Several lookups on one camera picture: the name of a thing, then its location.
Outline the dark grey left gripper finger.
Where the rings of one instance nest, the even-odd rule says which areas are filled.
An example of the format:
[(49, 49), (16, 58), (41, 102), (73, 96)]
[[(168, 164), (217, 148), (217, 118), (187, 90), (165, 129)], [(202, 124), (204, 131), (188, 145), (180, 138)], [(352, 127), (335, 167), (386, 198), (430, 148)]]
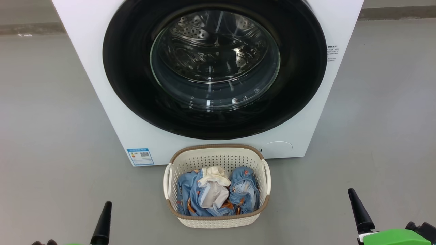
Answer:
[(110, 240), (112, 202), (107, 201), (92, 235), (90, 245), (108, 245)]

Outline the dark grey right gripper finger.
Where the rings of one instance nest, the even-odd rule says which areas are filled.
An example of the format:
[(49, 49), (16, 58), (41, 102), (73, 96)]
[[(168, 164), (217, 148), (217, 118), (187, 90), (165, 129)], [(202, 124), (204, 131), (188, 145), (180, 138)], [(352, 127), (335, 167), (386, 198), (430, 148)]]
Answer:
[(351, 208), (359, 235), (372, 233), (375, 225), (354, 188), (348, 189)]

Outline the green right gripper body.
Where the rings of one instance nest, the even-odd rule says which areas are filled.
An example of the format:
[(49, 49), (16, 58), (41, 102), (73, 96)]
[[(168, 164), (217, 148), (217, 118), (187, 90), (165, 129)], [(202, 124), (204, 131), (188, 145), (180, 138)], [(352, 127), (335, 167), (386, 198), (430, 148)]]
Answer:
[(380, 232), (360, 234), (359, 245), (432, 245), (420, 234), (407, 229), (388, 229)]

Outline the blue denim patterned garment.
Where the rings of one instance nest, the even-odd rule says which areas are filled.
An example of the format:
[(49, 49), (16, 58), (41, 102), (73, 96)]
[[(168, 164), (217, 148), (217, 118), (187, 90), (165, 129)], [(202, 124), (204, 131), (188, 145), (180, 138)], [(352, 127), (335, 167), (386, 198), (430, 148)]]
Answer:
[(231, 181), (229, 197), (221, 208), (201, 208), (198, 204), (200, 188), (197, 180), (201, 169), (182, 174), (177, 181), (176, 204), (179, 213), (196, 217), (223, 217), (247, 214), (257, 211), (260, 207), (260, 191), (257, 188), (254, 172), (246, 166), (226, 172)]

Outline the cream white garment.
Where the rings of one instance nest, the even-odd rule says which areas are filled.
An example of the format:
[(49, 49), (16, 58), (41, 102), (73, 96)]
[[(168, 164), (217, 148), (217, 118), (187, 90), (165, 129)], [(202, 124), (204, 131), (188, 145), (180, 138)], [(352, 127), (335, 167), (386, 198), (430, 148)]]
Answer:
[(200, 188), (198, 204), (201, 208), (221, 208), (229, 197), (231, 181), (225, 169), (212, 166), (201, 169), (197, 186)]

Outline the grey washing machine door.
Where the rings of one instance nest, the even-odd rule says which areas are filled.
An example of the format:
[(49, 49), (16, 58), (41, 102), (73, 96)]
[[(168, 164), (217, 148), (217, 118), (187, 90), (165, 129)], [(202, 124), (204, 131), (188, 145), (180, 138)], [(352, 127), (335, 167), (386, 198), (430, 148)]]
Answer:
[(143, 120), (230, 140), (280, 126), (310, 102), (327, 42), (303, 0), (125, 0), (108, 25), (103, 65)]

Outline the white front-load washing machine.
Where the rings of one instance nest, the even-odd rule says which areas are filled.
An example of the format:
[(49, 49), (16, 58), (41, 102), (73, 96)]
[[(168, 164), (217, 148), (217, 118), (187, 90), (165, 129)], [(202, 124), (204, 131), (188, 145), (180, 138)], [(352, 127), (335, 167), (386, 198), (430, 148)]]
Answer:
[(103, 71), (103, 34), (109, 19), (121, 6), (122, 0), (51, 0), (61, 24), (72, 42), (84, 71), (101, 103), (100, 107), (86, 109), (85, 104), (78, 109), (87, 113), (97, 112), (93, 129), (109, 133), (109, 138), (118, 138), (119, 143), (110, 149), (122, 149), (125, 158), (131, 163), (126, 149), (148, 148), (154, 165), (166, 165), (170, 157), (179, 149), (188, 146), (210, 144), (244, 144), (259, 150), (263, 145), (274, 141), (292, 144), (292, 157), (303, 157), (318, 124), (334, 79), (344, 57), (353, 29), (364, 0), (308, 0), (315, 16), (327, 35), (327, 46), (337, 45), (340, 52), (336, 61), (327, 62), (327, 71), (321, 87), (302, 112), (282, 125), (260, 134), (235, 140), (208, 141), (188, 138), (165, 132), (147, 123), (129, 110), (115, 95)]

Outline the blue energy label sticker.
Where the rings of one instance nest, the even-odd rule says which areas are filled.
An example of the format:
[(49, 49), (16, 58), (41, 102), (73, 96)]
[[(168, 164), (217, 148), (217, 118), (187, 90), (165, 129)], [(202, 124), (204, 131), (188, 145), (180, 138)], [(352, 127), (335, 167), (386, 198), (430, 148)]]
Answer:
[(126, 149), (132, 166), (151, 166), (154, 161), (148, 148)]

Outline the round white filter cover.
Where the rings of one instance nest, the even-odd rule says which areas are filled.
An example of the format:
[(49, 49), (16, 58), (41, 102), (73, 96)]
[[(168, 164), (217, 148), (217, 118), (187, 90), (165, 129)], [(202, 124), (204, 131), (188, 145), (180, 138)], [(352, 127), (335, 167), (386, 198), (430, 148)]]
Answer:
[(292, 144), (285, 141), (269, 142), (260, 147), (259, 152), (265, 159), (278, 159), (292, 157)]

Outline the cream perforated laundry basket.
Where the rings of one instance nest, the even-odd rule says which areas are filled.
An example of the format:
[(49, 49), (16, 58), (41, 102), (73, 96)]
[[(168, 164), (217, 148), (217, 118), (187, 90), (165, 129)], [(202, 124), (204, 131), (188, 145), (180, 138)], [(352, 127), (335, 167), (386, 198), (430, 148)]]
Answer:
[[(255, 184), (260, 188), (260, 208), (250, 214), (231, 217), (190, 217), (179, 214), (176, 208), (176, 178), (197, 166), (218, 164), (227, 172), (238, 166), (248, 166), (254, 171)], [(250, 225), (267, 207), (271, 191), (271, 174), (267, 161), (257, 149), (240, 144), (215, 144), (190, 146), (181, 149), (166, 166), (163, 190), (170, 211), (179, 221), (190, 228), (221, 229)]]

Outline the small printed text sticker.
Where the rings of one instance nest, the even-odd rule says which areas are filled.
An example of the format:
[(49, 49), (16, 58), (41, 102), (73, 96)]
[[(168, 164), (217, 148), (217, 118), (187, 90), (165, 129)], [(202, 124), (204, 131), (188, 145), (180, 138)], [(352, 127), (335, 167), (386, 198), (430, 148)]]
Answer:
[(337, 45), (329, 45), (327, 47), (327, 62), (336, 61), (338, 54), (340, 52), (340, 47)]

